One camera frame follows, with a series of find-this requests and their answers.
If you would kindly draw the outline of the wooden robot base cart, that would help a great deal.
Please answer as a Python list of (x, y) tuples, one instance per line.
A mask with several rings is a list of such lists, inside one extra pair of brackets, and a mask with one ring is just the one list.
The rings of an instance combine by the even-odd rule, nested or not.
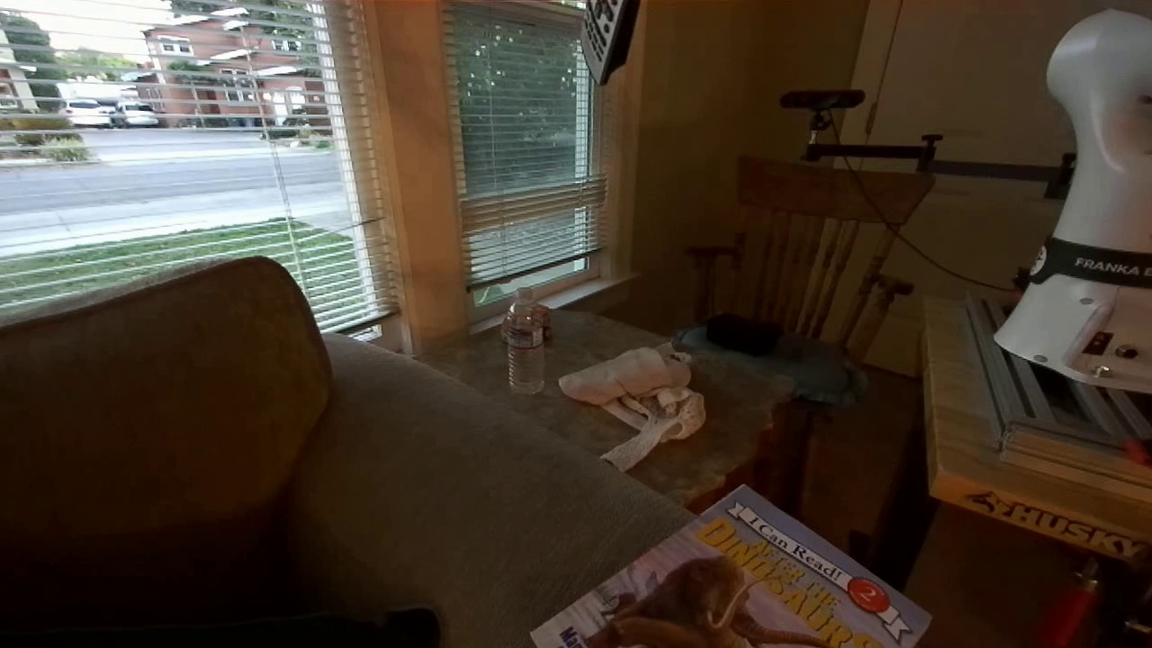
[(1071, 382), (994, 343), (1003, 308), (922, 308), (930, 493), (994, 524), (1152, 557), (1152, 409), (1146, 393)]

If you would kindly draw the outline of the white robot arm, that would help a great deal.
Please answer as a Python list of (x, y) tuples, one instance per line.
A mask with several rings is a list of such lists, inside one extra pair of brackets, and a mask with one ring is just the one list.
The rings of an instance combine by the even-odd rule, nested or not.
[(1074, 125), (1074, 179), (994, 343), (1074, 382), (1152, 393), (1152, 19), (1071, 25), (1048, 89)]

